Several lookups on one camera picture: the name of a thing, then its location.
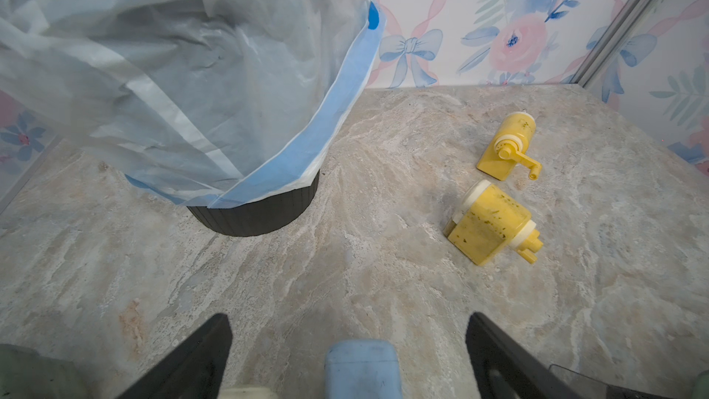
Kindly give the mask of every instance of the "metal frame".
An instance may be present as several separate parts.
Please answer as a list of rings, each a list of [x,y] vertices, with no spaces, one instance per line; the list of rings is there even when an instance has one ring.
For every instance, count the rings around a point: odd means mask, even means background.
[[[623,9],[610,23],[607,31],[598,41],[598,44],[591,50],[589,56],[586,57],[586,60],[576,71],[576,74],[573,75],[571,82],[586,87],[598,71],[602,71],[603,67],[606,66],[611,55],[616,52],[621,44],[625,43],[626,36],[651,3],[652,0],[627,0]]]

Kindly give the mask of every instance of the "pink flower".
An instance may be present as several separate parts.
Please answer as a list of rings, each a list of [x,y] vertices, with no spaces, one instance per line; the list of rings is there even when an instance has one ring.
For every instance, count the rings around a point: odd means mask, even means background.
[[[512,21],[492,41],[490,64],[500,71],[524,71],[534,64],[546,43],[544,19],[527,14]]]

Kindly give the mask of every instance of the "blue bow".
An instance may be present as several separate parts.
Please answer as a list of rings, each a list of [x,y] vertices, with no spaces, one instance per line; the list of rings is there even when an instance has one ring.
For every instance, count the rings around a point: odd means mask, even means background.
[[[383,62],[393,61],[399,58],[394,72],[394,79],[391,81],[390,88],[396,88],[406,78],[408,66],[406,65],[406,54],[411,54],[411,74],[413,75],[413,83],[417,88],[423,88],[436,83],[436,80],[421,68],[416,57],[421,57],[427,61],[432,61],[436,58],[438,50],[443,41],[443,31],[430,30],[423,34],[420,39],[412,37],[404,39],[403,36],[394,35],[387,36],[381,40],[379,45],[379,58]]]

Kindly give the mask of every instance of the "green object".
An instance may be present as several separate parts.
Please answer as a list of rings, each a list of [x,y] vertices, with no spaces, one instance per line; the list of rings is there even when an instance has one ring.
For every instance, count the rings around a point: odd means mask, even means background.
[[[704,371],[694,383],[692,399],[709,399],[709,371]]]
[[[0,345],[0,398],[90,399],[73,363],[42,357],[32,349]]]

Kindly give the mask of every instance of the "blue plastic object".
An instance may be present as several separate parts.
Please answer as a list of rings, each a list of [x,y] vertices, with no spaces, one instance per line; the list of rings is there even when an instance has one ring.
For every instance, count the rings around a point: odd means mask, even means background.
[[[394,346],[381,340],[332,345],[325,357],[325,399],[402,399]]]

